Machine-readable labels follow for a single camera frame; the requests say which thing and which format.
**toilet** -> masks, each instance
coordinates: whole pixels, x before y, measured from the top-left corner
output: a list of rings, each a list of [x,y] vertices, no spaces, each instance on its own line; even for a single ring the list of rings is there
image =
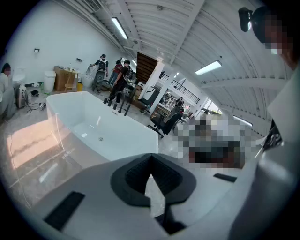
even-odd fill
[[[24,68],[15,68],[13,73],[13,86],[18,86],[25,83],[25,69]]]
[[[90,88],[93,84],[94,78],[91,77],[90,75],[84,75],[81,78],[81,83],[83,84],[84,87]]]

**yellow bucket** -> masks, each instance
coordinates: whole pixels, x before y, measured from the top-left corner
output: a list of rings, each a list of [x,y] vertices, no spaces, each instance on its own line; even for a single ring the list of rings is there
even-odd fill
[[[83,84],[78,83],[77,84],[77,92],[81,92],[83,90]]]

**ceiling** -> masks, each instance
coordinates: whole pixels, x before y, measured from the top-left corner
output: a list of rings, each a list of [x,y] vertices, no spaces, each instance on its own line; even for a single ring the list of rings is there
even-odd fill
[[[240,29],[238,9],[260,7],[257,0],[60,0],[83,17],[118,48],[136,58],[137,52],[161,59],[183,74],[223,112],[253,123],[265,136],[271,116],[267,107],[291,77],[291,69],[252,31]],[[92,4],[99,9],[92,9]],[[111,17],[121,22],[122,38]],[[222,67],[197,76],[195,71],[215,60]]]

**red shirt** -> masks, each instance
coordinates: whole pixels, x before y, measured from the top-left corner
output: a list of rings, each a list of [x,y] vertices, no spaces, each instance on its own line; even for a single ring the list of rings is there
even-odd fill
[[[120,70],[119,69],[117,69],[117,67],[120,67],[120,68],[122,68],[123,66],[122,66],[122,64],[121,63],[118,63],[115,67],[114,67],[114,73],[117,73],[117,74],[119,74],[120,73]]]

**white trash can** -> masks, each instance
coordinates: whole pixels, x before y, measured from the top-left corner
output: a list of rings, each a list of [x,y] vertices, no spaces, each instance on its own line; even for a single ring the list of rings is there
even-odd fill
[[[56,73],[54,71],[45,71],[44,77],[44,93],[53,91]]]

